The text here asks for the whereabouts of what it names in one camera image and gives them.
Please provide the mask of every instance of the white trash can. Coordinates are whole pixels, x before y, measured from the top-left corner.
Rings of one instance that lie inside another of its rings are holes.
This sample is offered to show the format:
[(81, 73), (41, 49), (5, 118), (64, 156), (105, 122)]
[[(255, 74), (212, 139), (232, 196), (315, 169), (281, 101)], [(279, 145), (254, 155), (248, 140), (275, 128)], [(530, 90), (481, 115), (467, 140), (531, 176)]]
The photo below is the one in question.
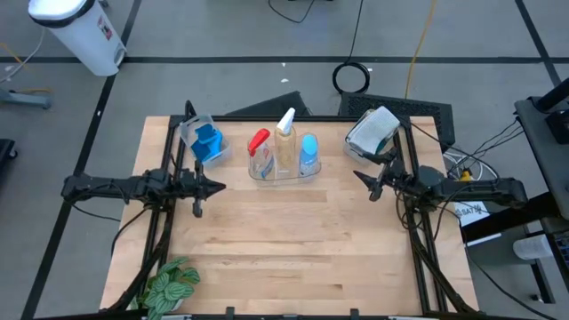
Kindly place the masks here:
[(126, 49), (97, 0), (30, 0), (33, 21), (50, 29), (96, 76), (118, 72)]

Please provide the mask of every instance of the blue bottle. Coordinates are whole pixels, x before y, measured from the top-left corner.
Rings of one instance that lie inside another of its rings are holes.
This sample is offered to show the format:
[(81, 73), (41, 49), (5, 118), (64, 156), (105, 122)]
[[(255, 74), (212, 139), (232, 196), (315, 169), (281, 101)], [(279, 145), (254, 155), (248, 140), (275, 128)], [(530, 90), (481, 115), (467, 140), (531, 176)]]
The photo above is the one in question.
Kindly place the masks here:
[(306, 177), (317, 172), (318, 142), (313, 134), (302, 137), (301, 155), (299, 159), (299, 176)]

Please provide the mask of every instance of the trash can lid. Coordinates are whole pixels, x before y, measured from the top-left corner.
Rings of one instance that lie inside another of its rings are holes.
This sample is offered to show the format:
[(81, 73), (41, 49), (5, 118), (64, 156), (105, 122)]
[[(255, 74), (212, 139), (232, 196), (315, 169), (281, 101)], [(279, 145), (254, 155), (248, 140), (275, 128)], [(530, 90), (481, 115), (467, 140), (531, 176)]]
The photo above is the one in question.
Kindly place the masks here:
[(28, 14), (36, 20), (64, 20), (77, 14), (88, 0), (30, 0)]

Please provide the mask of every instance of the wheel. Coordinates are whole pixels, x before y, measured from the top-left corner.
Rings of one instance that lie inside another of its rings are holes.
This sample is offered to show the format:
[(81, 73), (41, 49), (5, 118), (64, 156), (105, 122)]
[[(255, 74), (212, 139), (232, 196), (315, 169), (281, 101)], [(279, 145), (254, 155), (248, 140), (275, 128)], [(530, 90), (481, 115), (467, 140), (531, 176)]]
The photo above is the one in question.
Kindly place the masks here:
[(10, 151), (10, 154), (8, 155), (8, 159), (13, 160), (17, 157), (18, 157), (18, 151), (13, 148), (12, 151)]

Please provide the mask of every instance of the black mat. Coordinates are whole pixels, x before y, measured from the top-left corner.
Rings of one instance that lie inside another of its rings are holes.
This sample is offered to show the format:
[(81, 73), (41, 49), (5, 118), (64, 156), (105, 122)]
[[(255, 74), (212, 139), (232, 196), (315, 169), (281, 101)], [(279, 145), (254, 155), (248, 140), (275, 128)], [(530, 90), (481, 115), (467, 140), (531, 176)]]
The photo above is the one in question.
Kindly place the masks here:
[(312, 115), (310, 110), (306, 108), (301, 93), (290, 92), (271, 100), (229, 112), (227, 116), (284, 116), (288, 108), (294, 108), (296, 116)]
[(454, 140), (453, 108), (449, 104), (406, 100), (362, 93), (344, 93), (338, 116), (362, 116), (370, 108), (381, 106), (399, 116), (432, 116), (437, 126), (441, 149), (445, 152)]

